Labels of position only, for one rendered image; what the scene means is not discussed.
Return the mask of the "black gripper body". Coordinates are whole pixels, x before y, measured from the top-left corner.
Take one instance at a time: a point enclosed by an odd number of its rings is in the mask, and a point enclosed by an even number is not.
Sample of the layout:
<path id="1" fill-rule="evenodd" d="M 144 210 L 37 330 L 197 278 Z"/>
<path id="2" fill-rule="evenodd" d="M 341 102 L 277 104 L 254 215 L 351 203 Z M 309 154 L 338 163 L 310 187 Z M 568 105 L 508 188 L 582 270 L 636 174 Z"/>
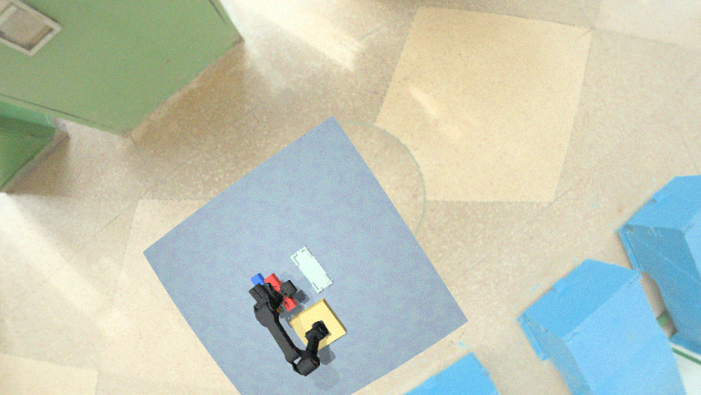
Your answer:
<path id="1" fill-rule="evenodd" d="M 284 301 L 283 300 L 284 295 L 288 295 L 288 296 L 292 297 L 293 294 L 295 294 L 296 292 L 297 292 L 297 288 L 294 286 L 294 284 L 290 280 L 288 280 L 285 282 L 285 284 L 282 284 L 282 287 L 279 289 L 279 291 L 277 291 L 277 294 L 274 294 L 274 293 L 272 294 L 271 298 L 277 299 L 279 302 L 279 306 L 280 306 L 280 305 L 282 305 L 282 303 Z"/>

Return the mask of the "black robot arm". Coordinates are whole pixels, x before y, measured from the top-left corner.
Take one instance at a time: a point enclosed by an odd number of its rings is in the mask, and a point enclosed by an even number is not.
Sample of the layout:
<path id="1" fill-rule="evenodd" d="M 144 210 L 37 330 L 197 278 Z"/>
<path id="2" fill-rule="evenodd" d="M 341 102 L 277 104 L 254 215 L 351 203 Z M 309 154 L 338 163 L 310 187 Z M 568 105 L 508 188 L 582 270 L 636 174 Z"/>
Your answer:
<path id="1" fill-rule="evenodd" d="M 283 351 L 287 362 L 292 365 L 293 371 L 302 376 L 308 376 L 315 371 L 320 366 L 320 358 L 317 357 L 318 343 L 329 334 L 324 321 L 321 319 L 311 324 L 311 329 L 304 335 L 308 340 L 306 351 L 299 350 L 279 321 L 279 313 L 277 311 L 279 302 L 277 299 L 271 298 L 273 293 L 277 294 L 277 291 L 273 289 L 271 283 L 264 283 L 263 285 L 257 283 L 250 289 L 249 293 L 257 301 L 253 305 L 257 321 L 260 325 L 269 329 Z M 297 358 L 301 359 L 295 364 L 294 361 Z"/>

